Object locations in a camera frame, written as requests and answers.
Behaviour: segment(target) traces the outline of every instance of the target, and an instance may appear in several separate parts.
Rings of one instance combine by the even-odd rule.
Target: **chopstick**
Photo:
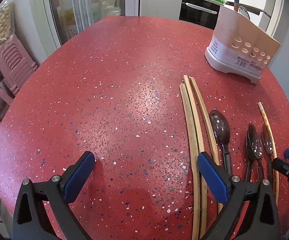
[[[266,115],[266,112],[264,110],[264,107],[262,106],[262,103],[259,102],[258,103],[258,106],[259,106],[259,109],[260,109],[260,112],[262,114],[262,117],[264,119],[264,122],[265,122],[265,125],[268,127],[268,130],[270,132],[270,137],[271,137],[271,140],[272,140],[272,155],[275,158],[277,158],[277,151],[276,151],[276,144],[275,144],[275,141],[274,141],[274,136],[272,135],[272,131],[271,131],[271,127],[270,127],[270,123],[269,123],[269,120],[267,118],[267,115]],[[278,205],[278,197],[279,197],[279,172],[278,171],[274,171],[274,175],[275,175],[275,184],[276,184],[276,204]]]
[[[192,240],[197,240],[199,236],[199,226],[200,226],[200,175],[197,167],[198,143],[189,96],[186,86],[183,83],[180,84],[180,93],[182,103],[185,109],[186,124],[189,138],[191,169],[194,183],[194,221],[192,228]]]
[[[194,116],[196,134],[198,139],[198,148],[199,153],[204,152],[204,145],[203,145],[203,134],[201,132],[201,126],[198,116],[198,111],[194,99],[194,95],[192,93],[192,89],[190,86],[190,82],[187,75],[184,75],[184,82],[188,91],[189,101],[191,104],[192,113]],[[206,223],[207,223],[207,183],[205,179],[201,176],[201,219],[200,219],[200,232],[199,232],[199,239],[203,237],[206,232]]]
[[[210,150],[211,150],[211,154],[213,157],[214,162],[219,165],[219,157],[218,157],[218,148],[217,148],[217,144],[216,144],[216,139],[215,136],[213,134],[213,129],[211,126],[211,122],[209,119],[209,115],[208,115],[208,111],[206,108],[206,105],[203,101],[203,97],[201,96],[201,93],[199,91],[199,88],[197,86],[197,83],[195,81],[195,79],[193,77],[190,77],[192,86],[194,88],[195,94],[198,98],[198,102],[199,102],[199,106],[201,109],[201,112],[203,114],[203,120],[205,122],[206,128],[207,128],[207,134],[208,134],[208,139],[209,139],[209,144],[210,144]],[[222,209],[223,205],[221,203],[218,203],[218,213],[220,213],[221,209]]]

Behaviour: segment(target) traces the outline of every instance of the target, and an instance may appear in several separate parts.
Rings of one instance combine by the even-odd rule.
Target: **bag of eggs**
[[[13,4],[5,1],[0,7],[0,45],[14,34]]]

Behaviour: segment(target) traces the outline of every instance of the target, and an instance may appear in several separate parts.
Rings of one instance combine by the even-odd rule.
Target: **spoon handle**
[[[232,175],[232,168],[231,168],[231,156],[230,152],[223,152],[223,158],[224,158],[224,166],[225,170],[229,173],[229,175]]]
[[[269,179],[269,183],[271,185],[271,187],[274,187],[274,177],[273,177],[273,169],[272,169],[272,160],[271,160],[271,155],[268,155],[268,179]]]
[[[245,177],[246,182],[250,182],[251,180],[252,163],[253,163],[252,161],[248,162],[247,172],[246,172],[246,177]]]
[[[258,161],[258,173],[259,173],[259,181],[262,182],[265,178],[264,167],[262,166],[261,160]]]

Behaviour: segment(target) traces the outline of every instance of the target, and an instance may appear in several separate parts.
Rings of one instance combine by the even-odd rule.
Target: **black oven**
[[[190,22],[214,30],[220,5],[205,0],[182,0],[180,21]]]

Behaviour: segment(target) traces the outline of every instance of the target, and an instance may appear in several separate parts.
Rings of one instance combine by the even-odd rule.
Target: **speckled tabletop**
[[[278,155],[289,148],[289,103],[273,74],[265,70],[254,85],[212,69],[204,57],[211,36],[212,30],[184,22],[109,17],[60,47],[25,83],[0,125],[0,195],[8,209],[14,211],[23,179],[46,181],[90,150],[95,169],[70,207],[93,239],[191,239],[193,184],[179,90],[184,74],[196,78],[208,111],[220,110],[230,123],[233,174],[245,174],[249,122],[259,132],[263,124],[259,101]],[[262,163],[267,174],[266,156]],[[257,178],[254,162],[252,181]],[[284,176],[278,211],[286,231]],[[216,213],[208,191],[208,227]]]

